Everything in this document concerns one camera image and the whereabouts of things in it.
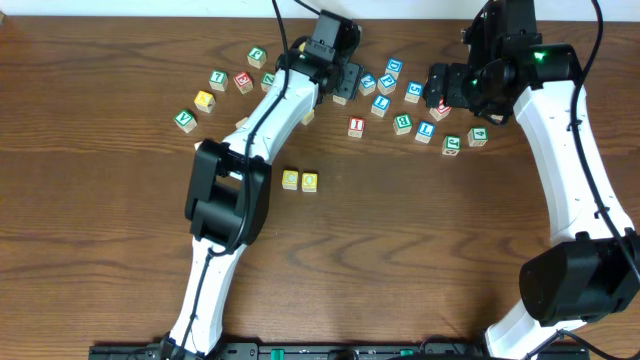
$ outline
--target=letter cube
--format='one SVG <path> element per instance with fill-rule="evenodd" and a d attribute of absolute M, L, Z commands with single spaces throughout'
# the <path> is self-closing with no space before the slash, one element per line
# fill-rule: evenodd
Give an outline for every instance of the letter cube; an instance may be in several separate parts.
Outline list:
<path fill-rule="evenodd" d="M 298 172 L 285 170 L 282 174 L 282 188 L 286 190 L 298 190 Z"/>
<path fill-rule="evenodd" d="M 456 156 L 460 152 L 460 138 L 457 136 L 445 136 L 442 143 L 442 154 Z"/>
<path fill-rule="evenodd" d="M 396 135 L 402 135 L 411 132 L 412 126 L 413 123 L 411 122 L 411 116 L 409 116 L 409 114 L 398 115 L 393 120 L 393 130 L 396 131 Z"/>
<path fill-rule="evenodd" d="M 310 174 L 310 173 L 302 174 L 302 191 L 304 192 L 318 191 L 318 174 Z"/>
<path fill-rule="evenodd" d="M 233 81 L 243 95 L 253 90 L 253 80 L 246 71 L 234 76 Z"/>
<path fill-rule="evenodd" d="M 276 76 L 271 73 L 264 73 L 262 76 L 262 82 L 260 86 L 262 87 L 262 91 L 269 91 L 273 82 L 276 80 Z"/>
<path fill-rule="evenodd" d="M 240 129 L 242 127 L 242 125 L 244 125 L 247 122 L 247 120 L 249 120 L 249 118 L 245 117 L 244 119 L 238 121 L 236 123 L 236 129 Z"/>
<path fill-rule="evenodd" d="M 448 106 L 444 106 L 443 99 L 440 99 L 440 105 L 438 105 L 437 108 L 432 108 L 431 110 L 429 110 L 429 113 L 431 114 L 431 116 L 433 116 L 434 119 L 436 119 L 436 121 L 440 121 L 446 118 L 447 115 L 449 115 L 449 112 L 451 112 L 451 108 Z"/>
<path fill-rule="evenodd" d="M 367 96 L 376 89 L 376 78 L 371 74 L 367 74 L 360 79 L 360 86 L 358 89 L 362 95 Z"/>
<path fill-rule="evenodd" d="M 486 127 L 471 128 L 467 134 L 469 146 L 483 146 L 489 140 L 489 134 Z"/>
<path fill-rule="evenodd" d="M 227 91 L 228 84 L 229 78 L 226 72 L 213 70 L 209 78 L 209 85 L 211 85 L 212 90 Z"/>
<path fill-rule="evenodd" d="M 182 110 L 180 114 L 176 115 L 176 117 L 173 118 L 173 120 L 176 122 L 176 124 L 178 124 L 180 129 L 182 129 L 186 133 L 189 133 L 197 125 L 196 118 L 194 118 L 193 115 L 191 115 L 191 113 L 187 110 Z"/>
<path fill-rule="evenodd" d="M 206 91 L 200 91 L 193 102 L 196 104 L 198 110 L 210 113 L 211 110 L 213 110 L 213 105 L 216 104 L 216 99 L 213 98 L 212 94 Z"/>
<path fill-rule="evenodd" d="M 420 123 L 420 127 L 418 127 L 418 132 L 416 133 L 416 140 L 421 141 L 425 144 L 428 144 L 433 137 L 433 134 L 436 132 L 436 127 L 430 122 L 423 121 Z"/>
<path fill-rule="evenodd" d="M 364 119 L 351 118 L 349 120 L 349 132 L 347 135 L 351 137 L 362 138 L 364 133 Z"/>
<path fill-rule="evenodd" d="M 337 102 L 340 105 L 347 105 L 347 99 L 337 95 L 333 95 L 333 101 Z"/>
<path fill-rule="evenodd" d="M 393 75 L 393 77 L 397 80 L 398 76 L 400 76 L 400 70 L 402 70 L 402 65 L 404 65 L 402 61 L 391 58 L 387 63 L 387 69 L 384 71 L 384 73 Z"/>
<path fill-rule="evenodd" d="M 313 120 L 313 118 L 315 117 L 315 113 L 316 113 L 315 110 L 309 111 L 307 115 L 305 115 L 302 118 L 302 121 L 300 121 L 302 125 L 307 126 L 311 122 L 311 120 Z"/>
<path fill-rule="evenodd" d="M 247 60 L 249 60 L 251 66 L 260 69 L 262 65 L 267 62 L 267 52 L 264 49 L 254 46 L 251 51 L 249 51 L 249 54 L 247 54 Z"/>
<path fill-rule="evenodd" d="M 384 115 L 387 113 L 387 110 L 389 110 L 389 105 L 391 105 L 391 100 L 389 98 L 378 95 L 376 96 L 375 100 L 373 100 L 373 105 L 371 105 L 371 112 L 380 117 L 384 117 Z"/>
<path fill-rule="evenodd" d="M 378 79 L 378 90 L 382 95 L 387 95 L 396 89 L 396 78 L 391 74 L 382 75 L 380 79 Z"/>
<path fill-rule="evenodd" d="M 409 82 L 409 87 L 407 87 L 407 94 L 404 96 L 404 101 L 418 103 L 420 96 L 422 96 L 422 89 L 422 84 L 415 81 Z"/>

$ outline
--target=white background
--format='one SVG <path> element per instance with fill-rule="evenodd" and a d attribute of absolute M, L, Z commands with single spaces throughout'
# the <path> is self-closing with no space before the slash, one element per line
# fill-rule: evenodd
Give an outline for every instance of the white background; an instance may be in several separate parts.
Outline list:
<path fill-rule="evenodd" d="M 306 0 L 356 19 L 471 19 L 486 0 Z M 640 21 L 640 0 L 600 0 L 605 21 Z M 284 17 L 314 17 L 278 0 Z M 590 0 L 536 0 L 538 20 L 595 20 Z M 273 17 L 270 0 L 0 0 L 7 15 Z"/>

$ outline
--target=tabletop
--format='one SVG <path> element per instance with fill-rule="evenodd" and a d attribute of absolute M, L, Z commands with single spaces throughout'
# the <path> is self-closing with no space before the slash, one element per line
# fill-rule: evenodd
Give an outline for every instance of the tabletop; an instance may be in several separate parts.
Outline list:
<path fill-rule="evenodd" d="M 264 342 L 473 339 L 519 299 L 518 273 L 549 248 L 549 220 L 517 123 L 480 148 L 441 155 L 445 135 L 488 125 L 461 109 L 428 145 L 396 135 L 393 115 L 434 62 L 465 62 L 469 21 L 360 21 L 353 60 L 376 78 L 404 61 L 384 118 L 374 95 L 330 99 L 273 164 L 270 210 L 238 265 L 227 334 Z M 285 20 L 289 43 L 312 20 Z M 625 211 L 640 223 L 640 24 L 607 23 L 587 81 L 593 131 Z M 586 61 L 594 23 L 540 23 Z M 249 66 L 253 46 L 267 64 Z M 191 265 L 184 205 L 193 144 L 220 141 L 264 96 L 233 83 L 211 114 L 193 100 L 213 69 L 259 81 L 282 52 L 273 19 L 7 17 L 0 27 L 0 358 L 86 359 L 97 343 L 164 335 Z M 173 117 L 191 109 L 189 134 Z M 362 139 L 349 117 L 365 118 Z M 318 173 L 318 192 L 283 190 L 284 169 Z M 618 356 L 637 350 L 640 306 L 579 331 Z"/>

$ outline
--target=toy block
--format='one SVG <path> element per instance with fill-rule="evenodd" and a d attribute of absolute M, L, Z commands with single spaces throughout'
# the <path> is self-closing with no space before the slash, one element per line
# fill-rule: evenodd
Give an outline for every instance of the toy block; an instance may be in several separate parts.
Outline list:
<path fill-rule="evenodd" d="M 376 89 L 376 78 L 371 74 L 367 74 L 360 79 L 360 86 L 358 89 L 362 95 L 367 96 Z"/>
<path fill-rule="evenodd" d="M 384 73 L 391 74 L 396 80 L 398 80 L 398 76 L 400 76 L 400 70 L 402 70 L 402 65 L 404 65 L 402 61 L 391 58 L 387 63 L 387 69 L 384 71 Z"/>
<path fill-rule="evenodd" d="M 362 134 L 364 133 L 364 119 L 359 118 L 351 118 L 349 120 L 349 132 L 347 135 L 351 137 L 362 138 Z"/>
<path fill-rule="evenodd" d="M 236 129 L 240 129 L 242 127 L 242 125 L 244 125 L 247 122 L 247 120 L 249 120 L 249 118 L 245 117 L 244 119 L 238 121 L 236 123 Z"/>
<path fill-rule="evenodd" d="M 483 146 L 489 140 L 489 134 L 486 127 L 471 128 L 467 134 L 467 140 L 469 140 L 469 146 Z"/>
<path fill-rule="evenodd" d="M 302 121 L 300 121 L 302 125 L 307 126 L 311 122 L 311 120 L 313 120 L 313 118 L 315 117 L 315 113 L 316 113 L 315 110 L 309 111 L 309 113 L 307 113 L 307 115 L 305 115 L 302 118 Z"/>
<path fill-rule="evenodd" d="M 429 113 L 431 114 L 431 116 L 433 116 L 434 119 L 436 119 L 436 121 L 440 121 L 446 118 L 450 112 L 451 108 L 448 106 L 444 106 L 443 99 L 440 99 L 440 105 L 438 105 L 437 108 L 432 108 L 431 110 L 429 110 Z"/>
<path fill-rule="evenodd" d="M 393 130 L 396 131 L 396 135 L 402 135 L 411 132 L 412 126 L 413 123 L 411 122 L 411 116 L 409 116 L 409 114 L 398 115 L 393 120 Z"/>
<path fill-rule="evenodd" d="M 251 80 L 249 73 L 246 71 L 234 76 L 233 82 L 236 83 L 236 86 L 243 95 L 253 90 L 253 80 Z"/>
<path fill-rule="evenodd" d="M 282 174 L 282 188 L 286 190 L 298 190 L 298 172 L 285 170 Z"/>
<path fill-rule="evenodd" d="M 209 78 L 209 85 L 211 85 L 212 90 L 227 91 L 228 84 L 229 78 L 226 72 L 213 70 Z"/>
<path fill-rule="evenodd" d="M 251 51 L 249 51 L 249 54 L 247 54 L 247 60 L 249 60 L 251 66 L 260 69 L 262 65 L 267 62 L 267 52 L 264 49 L 254 46 Z"/>
<path fill-rule="evenodd" d="M 180 129 L 182 129 L 186 133 L 189 133 L 197 125 L 196 118 L 194 118 L 193 115 L 191 115 L 191 113 L 187 110 L 182 110 L 180 114 L 176 115 L 176 117 L 173 118 L 173 120 L 176 122 L 176 124 L 178 124 Z"/>
<path fill-rule="evenodd" d="M 384 115 L 387 113 L 387 110 L 389 110 L 389 105 L 391 105 L 391 100 L 389 100 L 389 98 L 378 95 L 376 96 L 375 100 L 373 100 L 373 105 L 371 105 L 371 112 L 380 117 L 384 117 Z"/>
<path fill-rule="evenodd" d="M 262 91 L 269 91 L 275 80 L 276 80 L 275 75 L 271 73 L 264 73 L 264 75 L 262 76 L 262 81 L 260 82 Z"/>
<path fill-rule="evenodd" d="M 445 136 L 442 143 L 442 154 L 456 156 L 460 152 L 460 138 L 457 136 Z"/>
<path fill-rule="evenodd" d="M 333 102 L 337 102 L 340 105 L 347 105 L 347 99 L 337 95 L 333 95 Z"/>
<path fill-rule="evenodd" d="M 424 87 L 420 83 L 414 81 L 409 82 L 409 87 L 407 87 L 407 94 L 404 96 L 404 101 L 418 103 L 420 96 L 422 96 L 423 88 Z"/>
<path fill-rule="evenodd" d="M 396 89 L 396 78 L 391 74 L 383 75 L 380 79 L 378 79 L 378 90 L 382 93 L 382 95 L 387 95 L 393 90 Z"/>
<path fill-rule="evenodd" d="M 200 91 L 193 102 L 196 104 L 198 110 L 210 113 L 216 104 L 216 99 L 208 92 Z"/>
<path fill-rule="evenodd" d="M 318 174 L 310 174 L 310 173 L 302 174 L 302 191 L 304 192 L 318 191 Z"/>
<path fill-rule="evenodd" d="M 418 127 L 418 132 L 416 133 L 416 140 L 421 141 L 425 144 L 428 144 L 433 137 L 433 134 L 436 132 L 436 127 L 430 122 L 423 121 L 420 123 Z"/>

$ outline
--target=table surface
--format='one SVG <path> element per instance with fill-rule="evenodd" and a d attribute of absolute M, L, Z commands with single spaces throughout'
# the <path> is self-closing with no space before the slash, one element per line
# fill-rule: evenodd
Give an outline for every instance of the table surface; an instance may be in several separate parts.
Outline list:
<path fill-rule="evenodd" d="M 298 125 L 273 165 L 268 219 L 243 255 L 225 332 L 265 342 L 418 342 L 473 338 L 519 299 L 518 273 L 549 245 L 542 186 L 515 123 L 482 148 L 440 154 L 443 136 L 487 125 L 463 110 L 431 144 L 396 136 L 392 116 L 434 62 L 464 62 L 468 21 L 362 21 L 354 61 L 374 76 L 405 62 L 384 119 L 373 95 L 328 101 Z M 285 21 L 289 43 L 314 22 Z M 587 82 L 595 136 L 627 214 L 640 223 L 640 24 L 606 24 Z M 545 41 L 582 61 L 592 23 L 541 23 Z M 259 80 L 282 52 L 275 20 L 5 18 L 0 27 L 0 358 L 86 359 L 96 343 L 145 343 L 180 310 L 191 265 L 184 203 L 193 144 L 221 140 L 260 102 L 215 92 L 212 69 Z M 248 50 L 268 51 L 262 69 Z M 172 118 L 195 111 L 185 134 Z M 350 116 L 368 120 L 347 137 Z M 319 192 L 281 188 L 285 168 L 319 174 Z M 640 338 L 638 300 L 580 334 L 618 356 Z"/>

